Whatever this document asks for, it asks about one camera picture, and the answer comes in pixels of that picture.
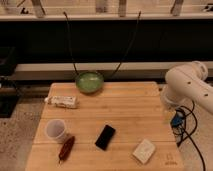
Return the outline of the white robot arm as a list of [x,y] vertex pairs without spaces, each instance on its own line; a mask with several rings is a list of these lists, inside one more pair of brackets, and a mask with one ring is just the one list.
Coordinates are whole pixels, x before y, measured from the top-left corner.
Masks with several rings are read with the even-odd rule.
[[166,124],[171,122],[175,110],[186,99],[196,102],[210,114],[213,114],[213,87],[205,82],[207,76],[208,68],[200,61],[188,62],[167,71],[165,74],[166,84],[160,92]]

